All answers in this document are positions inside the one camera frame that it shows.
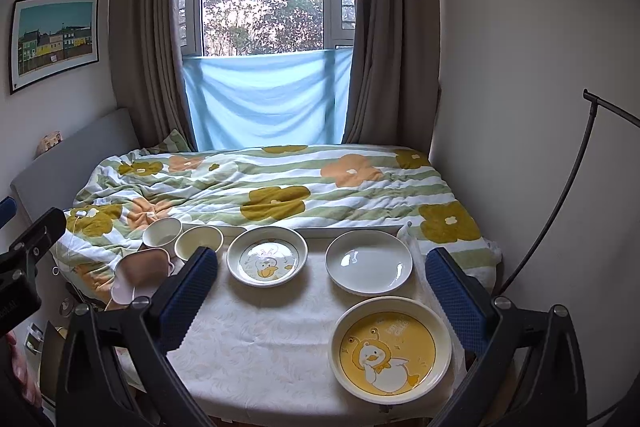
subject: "gray headboard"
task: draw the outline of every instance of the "gray headboard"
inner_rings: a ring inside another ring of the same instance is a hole
[[[127,109],[117,109],[38,156],[11,183],[31,221],[52,206],[70,208],[105,158],[140,148]]]

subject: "wall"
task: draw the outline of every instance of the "wall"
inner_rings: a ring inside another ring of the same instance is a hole
[[[108,0],[98,1],[99,62],[51,76],[9,95],[6,64],[14,1],[0,0],[0,64],[5,64],[0,68],[0,199],[10,194],[9,183],[33,160],[43,136],[59,130],[68,137],[115,108],[107,46]],[[0,230],[0,252],[6,251],[26,227],[26,219],[18,215]],[[62,323],[58,307],[68,295],[62,277],[53,277],[51,267],[50,255],[38,264],[37,284],[43,306],[36,314],[36,323],[42,329],[47,318],[54,325]],[[21,341],[25,327],[18,328]]]
[[[582,90],[640,114],[640,0],[442,0],[431,158],[510,273],[553,209],[588,119]],[[566,304],[593,415],[640,370],[640,129],[601,109],[574,188],[507,295]]]

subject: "painting of houses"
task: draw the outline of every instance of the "painting of houses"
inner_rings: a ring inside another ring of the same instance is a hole
[[[11,92],[98,61],[98,0],[20,0],[12,22]]]

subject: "cartoon duck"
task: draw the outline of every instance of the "cartoon duck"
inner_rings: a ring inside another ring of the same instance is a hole
[[[353,350],[351,360],[358,369],[364,371],[366,380],[376,389],[388,394],[396,393],[408,383],[414,387],[419,375],[409,375],[405,366],[407,359],[395,359],[391,356],[391,349],[380,341],[378,328],[371,328],[375,339],[360,341],[350,337],[350,343],[358,343]]]
[[[264,279],[271,277],[278,270],[278,261],[273,257],[263,257],[255,262],[258,275]]]

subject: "light blue fabric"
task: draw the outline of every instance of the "light blue fabric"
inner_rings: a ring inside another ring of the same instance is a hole
[[[198,150],[340,143],[352,52],[185,57]]]

